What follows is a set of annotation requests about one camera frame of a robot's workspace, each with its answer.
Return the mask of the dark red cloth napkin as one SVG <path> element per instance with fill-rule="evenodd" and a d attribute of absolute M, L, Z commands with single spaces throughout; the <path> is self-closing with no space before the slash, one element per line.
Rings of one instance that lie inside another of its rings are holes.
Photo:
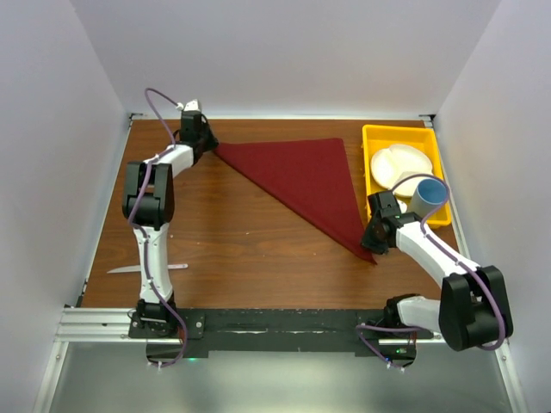
<path fill-rule="evenodd" d="M 375 261 L 361 246 L 364 226 L 341 139 L 221 143 L 215 153 L 352 254 Z"/>

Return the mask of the silver table knife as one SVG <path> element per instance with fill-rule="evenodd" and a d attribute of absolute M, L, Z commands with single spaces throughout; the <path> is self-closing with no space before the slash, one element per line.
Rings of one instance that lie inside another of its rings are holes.
<path fill-rule="evenodd" d="M 186 269 L 188 266 L 189 265 L 187 263 L 169 264 L 167 269 L 169 269 L 169 270 Z M 140 265 L 131 265 L 131 266 L 125 266 L 125 267 L 110 269 L 108 271 L 108 274 L 139 273 L 140 271 L 141 271 L 141 266 Z"/>

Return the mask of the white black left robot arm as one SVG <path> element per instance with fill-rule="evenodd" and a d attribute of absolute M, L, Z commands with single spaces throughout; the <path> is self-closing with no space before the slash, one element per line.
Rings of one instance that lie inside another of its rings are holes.
<path fill-rule="evenodd" d="M 171 137 L 159 154 L 127 164 L 122 198 L 122 213 L 139 250 L 141 282 L 133 322 L 159 337 L 182 328 L 168 263 L 169 226 L 176 210 L 174 178 L 219 144 L 198 108 L 181 110 L 180 128 Z"/>

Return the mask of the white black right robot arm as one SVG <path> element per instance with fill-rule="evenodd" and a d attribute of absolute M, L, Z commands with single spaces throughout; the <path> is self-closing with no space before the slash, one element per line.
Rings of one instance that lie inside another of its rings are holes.
<path fill-rule="evenodd" d="M 440 298 L 419 294 L 391 298 L 380 327 L 401 338 L 412 329 L 433 331 L 455 351 L 494 350 L 513 333 L 505 278 L 442 241 L 416 213 L 404 213 L 390 191 L 368 196 L 371 216 L 361 245 L 373 253 L 395 248 L 412 258 L 439 286 Z"/>

